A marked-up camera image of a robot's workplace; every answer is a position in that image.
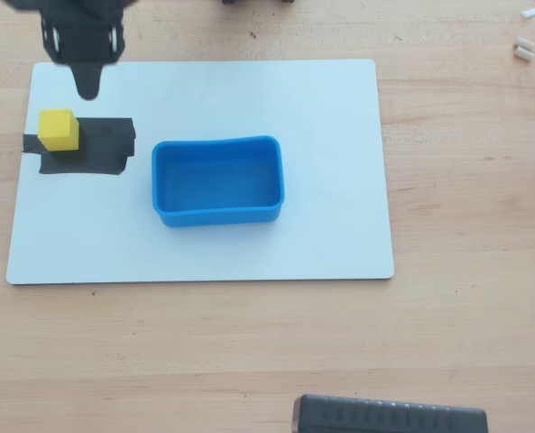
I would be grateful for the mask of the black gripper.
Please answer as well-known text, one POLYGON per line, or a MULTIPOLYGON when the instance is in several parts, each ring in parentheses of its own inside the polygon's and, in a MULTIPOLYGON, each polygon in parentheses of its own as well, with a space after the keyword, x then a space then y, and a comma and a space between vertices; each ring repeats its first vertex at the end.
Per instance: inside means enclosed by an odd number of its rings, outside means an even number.
POLYGON ((123 7, 45 7, 40 10, 43 47, 57 64, 71 65, 78 95, 98 96, 102 66, 118 61, 125 49, 123 7), (86 66, 88 95, 86 92, 86 66))

